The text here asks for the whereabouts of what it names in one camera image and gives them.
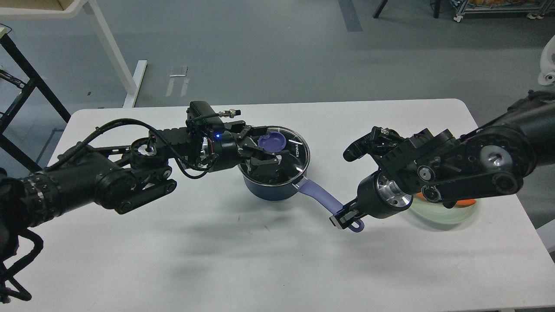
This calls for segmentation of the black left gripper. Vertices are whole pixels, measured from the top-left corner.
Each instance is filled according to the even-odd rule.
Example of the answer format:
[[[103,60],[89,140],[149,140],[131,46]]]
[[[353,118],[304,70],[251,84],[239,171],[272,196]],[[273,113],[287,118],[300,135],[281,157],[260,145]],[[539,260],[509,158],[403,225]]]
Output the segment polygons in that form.
[[[217,172],[236,166],[248,180],[289,180],[286,158],[289,150],[270,152],[258,145],[269,126],[250,126],[232,123],[222,130],[206,128],[203,134],[212,142],[208,172]]]

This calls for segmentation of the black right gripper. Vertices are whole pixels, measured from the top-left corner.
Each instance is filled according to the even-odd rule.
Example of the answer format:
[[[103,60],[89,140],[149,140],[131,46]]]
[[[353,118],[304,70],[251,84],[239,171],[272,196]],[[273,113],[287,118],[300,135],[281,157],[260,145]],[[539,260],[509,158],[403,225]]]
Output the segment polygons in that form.
[[[389,218],[406,211],[413,203],[414,196],[403,192],[394,180],[383,172],[376,171],[361,181],[357,187],[357,197],[342,204],[332,197],[329,220],[338,229],[363,230],[365,215],[374,218]]]

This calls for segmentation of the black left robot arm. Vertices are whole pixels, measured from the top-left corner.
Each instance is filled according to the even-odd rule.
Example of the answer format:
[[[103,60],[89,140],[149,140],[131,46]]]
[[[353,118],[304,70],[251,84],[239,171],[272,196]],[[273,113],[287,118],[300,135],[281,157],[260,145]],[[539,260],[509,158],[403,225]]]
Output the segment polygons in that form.
[[[170,159],[190,179],[240,164],[276,169],[290,152],[259,146],[269,134],[268,126],[223,123],[214,115],[168,130],[121,118],[33,175],[16,179],[1,170],[1,302],[32,298],[15,279],[44,246],[32,227],[89,203],[124,215],[164,197],[177,186]]]

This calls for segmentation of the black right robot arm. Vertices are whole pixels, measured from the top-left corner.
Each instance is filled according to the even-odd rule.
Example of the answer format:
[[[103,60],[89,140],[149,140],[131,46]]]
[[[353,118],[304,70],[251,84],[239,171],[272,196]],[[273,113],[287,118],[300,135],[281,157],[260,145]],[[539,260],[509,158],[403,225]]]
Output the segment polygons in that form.
[[[362,180],[355,199],[331,216],[345,229],[369,215],[384,219],[406,211],[416,194],[452,208],[459,200],[517,193],[523,180],[555,157],[555,95],[529,91],[505,114],[456,138],[424,129],[410,137],[373,127],[350,144],[343,158],[373,158],[376,172]]]

